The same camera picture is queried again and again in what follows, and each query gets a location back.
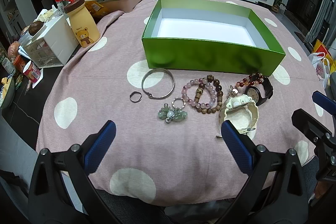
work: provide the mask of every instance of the blue gripper pad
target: blue gripper pad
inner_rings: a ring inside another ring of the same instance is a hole
[[[221,133],[223,140],[229,148],[241,172],[251,175],[253,171],[252,155],[240,140],[238,131],[230,121],[222,123]]]
[[[117,128],[114,122],[109,121],[100,131],[98,138],[84,157],[83,169],[86,175],[96,172],[116,136]]]
[[[312,95],[313,102],[323,108],[331,115],[336,115],[336,103],[319,91],[315,91]]]

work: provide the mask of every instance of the metal ring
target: metal ring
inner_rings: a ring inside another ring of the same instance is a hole
[[[173,80],[173,87],[171,88],[170,92],[169,92],[168,94],[166,94],[165,96],[162,96],[162,97],[153,97],[152,93],[147,92],[147,91],[145,91],[145,90],[143,89],[143,83],[145,82],[146,78],[147,78],[149,75],[151,75],[151,74],[154,73],[154,72],[159,72],[159,71],[168,74],[168,75],[172,78],[172,80]],[[148,95],[148,97],[149,97],[150,99],[158,99],[158,100],[160,100],[160,99],[164,99],[164,98],[167,98],[168,96],[170,96],[170,95],[173,93],[173,90],[174,90],[174,88],[175,88],[175,79],[174,79],[172,73],[171,73],[169,70],[162,69],[162,68],[152,69],[152,70],[150,70],[149,72],[147,72],[147,73],[145,74],[145,76],[142,78],[141,88],[142,88],[142,91],[145,92],[145,93]]]
[[[133,96],[134,94],[140,94],[140,98],[139,98],[139,100],[137,100],[137,101],[133,101],[133,100],[132,100],[132,96]],[[141,101],[141,98],[142,98],[142,94],[141,94],[141,92],[138,92],[138,91],[133,91],[133,92],[130,94],[130,96],[129,96],[129,99],[130,99],[132,102],[134,102],[134,103],[140,102],[140,101]]]
[[[181,107],[176,107],[176,106],[174,105],[174,102],[175,102],[176,100],[181,100],[181,101],[183,101],[183,106],[181,106]],[[171,102],[171,106],[172,106],[173,108],[183,109],[183,108],[185,107],[185,100],[184,100],[184,98],[182,98],[182,97],[175,97],[175,98],[172,100],[172,102]]]

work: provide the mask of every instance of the white watch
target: white watch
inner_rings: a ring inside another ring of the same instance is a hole
[[[219,111],[219,126],[222,126],[222,123],[227,119],[227,114],[233,110],[244,109],[245,111],[250,113],[251,120],[249,125],[246,128],[237,129],[240,134],[248,133],[249,131],[255,130],[258,117],[259,110],[255,104],[255,101],[246,94],[237,97],[228,98],[223,104]]]

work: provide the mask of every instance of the beaded bracelet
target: beaded bracelet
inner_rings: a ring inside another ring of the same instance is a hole
[[[191,88],[193,85],[199,85],[198,89],[196,90],[196,95],[195,99],[192,100],[188,97],[187,95],[187,90]],[[201,95],[203,94],[203,89],[206,88],[211,95],[211,99],[208,104],[200,104],[199,99],[201,98]],[[215,79],[212,75],[208,75],[206,78],[199,78],[195,80],[190,80],[189,83],[187,83],[181,93],[182,93],[182,98],[184,98],[192,107],[197,108],[198,112],[202,112],[203,114],[205,113],[215,113],[216,111],[220,110],[221,105],[222,105],[222,98],[223,98],[223,92],[221,91],[222,87],[219,83],[218,79]],[[217,98],[217,106],[213,107],[215,102],[216,102],[216,97]]]
[[[237,82],[236,87],[243,87],[245,85],[261,85],[261,83],[264,81],[264,76],[261,73],[253,73],[249,75],[249,79],[246,78],[243,79],[242,82]]]

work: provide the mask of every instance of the screw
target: screw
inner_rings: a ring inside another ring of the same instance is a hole
[[[41,151],[40,151],[41,155],[45,155],[46,153],[48,153],[48,149],[46,148],[43,148]]]
[[[265,151],[266,151],[266,147],[263,146],[262,144],[260,144],[260,145],[257,146],[257,150],[258,150],[259,152],[265,152]]]
[[[289,150],[289,153],[290,153],[292,156],[295,156],[295,155],[296,155],[296,151],[295,151],[295,149],[293,149],[293,148],[291,148],[291,149]]]
[[[77,152],[80,148],[80,145],[79,144],[73,144],[70,149],[72,152]]]

